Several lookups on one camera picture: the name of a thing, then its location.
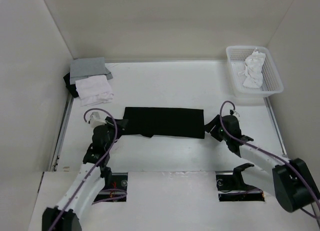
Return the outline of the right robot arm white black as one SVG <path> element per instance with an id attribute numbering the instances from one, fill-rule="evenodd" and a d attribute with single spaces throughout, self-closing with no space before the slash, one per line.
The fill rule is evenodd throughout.
<path id="1" fill-rule="evenodd" d="M 232 183 L 238 189 L 256 187 L 274 196 L 279 205 L 292 213 L 312 203 L 320 203 L 320 191 L 307 164 L 300 158 L 281 158 L 254 147 L 253 139 L 243 135 L 236 116 L 217 115 L 204 130 L 248 162 L 233 170 Z"/>

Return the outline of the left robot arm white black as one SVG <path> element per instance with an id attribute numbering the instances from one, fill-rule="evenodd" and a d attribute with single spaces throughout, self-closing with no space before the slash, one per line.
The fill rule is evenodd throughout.
<path id="1" fill-rule="evenodd" d="M 99 192 L 112 186 L 112 171 L 107 166 L 110 151 L 123 135 L 127 124 L 127 119 L 107 117 L 93 128 L 92 142 L 75 180 L 63 198 L 43 212 L 43 231 L 82 230 L 81 223 Z"/>

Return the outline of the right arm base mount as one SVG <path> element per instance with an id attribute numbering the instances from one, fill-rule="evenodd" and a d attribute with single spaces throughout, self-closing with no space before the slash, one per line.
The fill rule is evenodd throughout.
<path id="1" fill-rule="evenodd" d="M 233 171 L 215 173 L 218 199 L 220 202 L 264 202 L 265 195 L 261 189 L 244 182 L 242 173 L 253 164 L 245 163 Z"/>

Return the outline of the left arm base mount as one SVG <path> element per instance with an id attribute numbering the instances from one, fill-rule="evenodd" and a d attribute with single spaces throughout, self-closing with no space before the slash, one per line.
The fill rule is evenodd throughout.
<path id="1" fill-rule="evenodd" d="M 93 202 L 106 199 L 108 200 L 104 202 L 125 202 L 127 200 L 125 194 L 128 188 L 128 177 L 127 172 L 113 173 Z"/>

